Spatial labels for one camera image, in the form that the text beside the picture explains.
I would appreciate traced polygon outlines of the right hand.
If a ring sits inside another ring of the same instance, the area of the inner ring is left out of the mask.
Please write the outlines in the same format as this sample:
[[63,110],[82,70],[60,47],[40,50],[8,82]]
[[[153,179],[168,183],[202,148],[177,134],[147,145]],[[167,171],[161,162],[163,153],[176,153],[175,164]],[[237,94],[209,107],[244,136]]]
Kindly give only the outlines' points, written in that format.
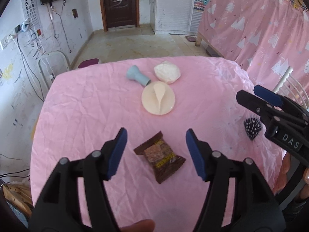
[[[274,185],[273,192],[277,193],[281,191],[288,182],[287,173],[289,172],[291,167],[291,155],[286,153],[283,160],[281,169],[277,178],[277,181]],[[309,189],[308,189],[308,168],[304,171],[303,180],[305,182],[305,186],[302,188],[299,194],[299,198],[304,200],[307,199],[309,196]]]

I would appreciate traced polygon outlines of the left hand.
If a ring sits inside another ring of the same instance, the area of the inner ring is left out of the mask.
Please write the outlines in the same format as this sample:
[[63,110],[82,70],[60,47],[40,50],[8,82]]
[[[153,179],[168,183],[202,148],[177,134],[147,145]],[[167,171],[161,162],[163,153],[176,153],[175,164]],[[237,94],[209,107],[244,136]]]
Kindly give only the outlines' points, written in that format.
[[155,222],[151,219],[141,220],[130,226],[121,228],[121,232],[153,232],[155,229]]

